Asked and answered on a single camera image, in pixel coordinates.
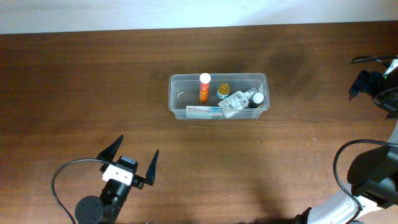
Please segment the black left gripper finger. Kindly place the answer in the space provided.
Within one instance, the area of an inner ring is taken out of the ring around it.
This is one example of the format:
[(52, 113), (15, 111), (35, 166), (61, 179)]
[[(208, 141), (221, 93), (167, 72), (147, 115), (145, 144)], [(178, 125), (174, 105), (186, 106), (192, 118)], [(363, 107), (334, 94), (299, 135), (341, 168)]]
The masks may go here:
[(105, 162), (112, 162), (122, 141), (123, 141), (124, 136), (120, 135), (120, 137), (115, 140), (111, 145), (109, 145), (106, 149), (101, 151), (97, 155), (97, 160), (105, 161)]
[(155, 183), (155, 173), (156, 173), (156, 165), (157, 165), (158, 156), (159, 156), (159, 150), (156, 150), (156, 152), (152, 158), (152, 161), (149, 165), (149, 168), (146, 172), (145, 183), (150, 186), (153, 186), (153, 184)]

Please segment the white green medicine box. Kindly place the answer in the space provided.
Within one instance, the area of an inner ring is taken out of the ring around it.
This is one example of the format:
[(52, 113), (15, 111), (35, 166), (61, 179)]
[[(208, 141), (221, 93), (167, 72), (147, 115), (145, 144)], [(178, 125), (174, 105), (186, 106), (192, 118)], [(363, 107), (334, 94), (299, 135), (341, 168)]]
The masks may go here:
[(214, 106), (186, 106), (186, 117), (189, 119), (221, 119), (223, 109)]

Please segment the white spray bottle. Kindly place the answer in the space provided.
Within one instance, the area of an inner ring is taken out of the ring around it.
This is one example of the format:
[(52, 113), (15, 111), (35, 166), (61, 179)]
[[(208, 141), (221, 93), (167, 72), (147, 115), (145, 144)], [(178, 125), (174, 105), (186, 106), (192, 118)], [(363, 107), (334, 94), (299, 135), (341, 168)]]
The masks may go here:
[(218, 103), (218, 106), (223, 109), (223, 116), (231, 118), (241, 110), (248, 107), (252, 97), (257, 93), (256, 88), (251, 88), (248, 91), (237, 91)]

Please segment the orange tube white cap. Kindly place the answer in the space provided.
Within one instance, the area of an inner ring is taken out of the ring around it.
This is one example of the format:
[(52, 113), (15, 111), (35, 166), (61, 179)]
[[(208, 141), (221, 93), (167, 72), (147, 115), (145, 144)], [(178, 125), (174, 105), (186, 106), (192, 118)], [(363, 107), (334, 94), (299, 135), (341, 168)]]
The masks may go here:
[(209, 73), (200, 75), (200, 101), (205, 103), (208, 100), (211, 76)]

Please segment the dark bottle white cap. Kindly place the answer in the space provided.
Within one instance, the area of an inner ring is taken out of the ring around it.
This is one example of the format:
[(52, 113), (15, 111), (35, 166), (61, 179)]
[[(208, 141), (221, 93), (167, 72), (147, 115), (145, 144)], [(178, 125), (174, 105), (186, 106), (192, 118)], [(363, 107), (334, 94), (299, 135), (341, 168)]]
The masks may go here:
[(250, 100), (248, 107), (249, 108), (260, 108), (264, 101), (264, 95), (262, 93), (255, 93)]

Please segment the small jar gold lid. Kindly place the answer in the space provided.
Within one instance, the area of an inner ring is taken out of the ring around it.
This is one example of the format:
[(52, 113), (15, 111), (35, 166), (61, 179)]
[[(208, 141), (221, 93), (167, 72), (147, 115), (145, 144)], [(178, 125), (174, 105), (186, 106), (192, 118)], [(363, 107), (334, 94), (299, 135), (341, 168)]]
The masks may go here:
[(226, 99), (230, 91), (230, 86), (227, 83), (221, 83), (217, 89), (217, 96), (221, 100)]

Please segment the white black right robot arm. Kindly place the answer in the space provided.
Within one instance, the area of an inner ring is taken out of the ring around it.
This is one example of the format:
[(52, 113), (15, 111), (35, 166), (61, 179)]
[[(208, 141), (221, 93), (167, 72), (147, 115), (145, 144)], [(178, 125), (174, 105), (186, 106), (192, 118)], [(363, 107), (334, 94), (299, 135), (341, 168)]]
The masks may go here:
[[(397, 56), (351, 59), (351, 63), (379, 62), (386, 67), (384, 73), (361, 71), (348, 93), (353, 99), (359, 93), (369, 95), (373, 103), (387, 112), (387, 118), (397, 118)], [(359, 154), (348, 169), (347, 185), (343, 185), (338, 172), (338, 159), (349, 146), (375, 144), (377, 147)], [(370, 212), (397, 205), (397, 131), (388, 141), (357, 139), (342, 145), (333, 160), (333, 175), (340, 191), (317, 207), (309, 207), (294, 219), (294, 223), (357, 223), (358, 218)]]

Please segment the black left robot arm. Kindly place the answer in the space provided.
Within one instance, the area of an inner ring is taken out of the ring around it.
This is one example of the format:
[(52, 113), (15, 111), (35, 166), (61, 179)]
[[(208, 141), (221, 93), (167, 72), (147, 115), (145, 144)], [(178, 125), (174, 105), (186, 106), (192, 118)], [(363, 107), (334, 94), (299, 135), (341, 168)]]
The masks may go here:
[(75, 218), (78, 223), (115, 223), (130, 190), (141, 190), (145, 185), (154, 184), (159, 151), (155, 152), (146, 176), (141, 177), (136, 174), (138, 163), (135, 160), (121, 156), (116, 162), (113, 161), (122, 141), (123, 136), (118, 137), (98, 154), (97, 158), (105, 161), (100, 171), (106, 184), (100, 196), (89, 195), (77, 203)]

